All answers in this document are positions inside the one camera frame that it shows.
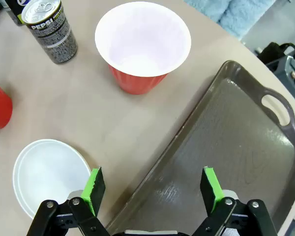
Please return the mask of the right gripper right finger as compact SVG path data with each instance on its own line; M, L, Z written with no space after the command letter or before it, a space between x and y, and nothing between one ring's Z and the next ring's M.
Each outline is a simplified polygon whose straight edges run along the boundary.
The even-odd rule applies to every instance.
M193 233L194 236L220 236L225 229L235 229L240 236L277 235L265 203L252 199L244 204L226 197L213 168L203 168L200 190L207 218Z

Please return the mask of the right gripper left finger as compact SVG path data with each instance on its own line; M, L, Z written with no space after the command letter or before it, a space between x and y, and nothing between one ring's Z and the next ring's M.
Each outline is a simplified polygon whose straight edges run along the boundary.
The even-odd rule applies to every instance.
M31 223L29 236L64 236L69 229L78 228L84 236L108 236L109 233L97 218L105 193L102 168L93 169L81 193L58 204L44 200Z

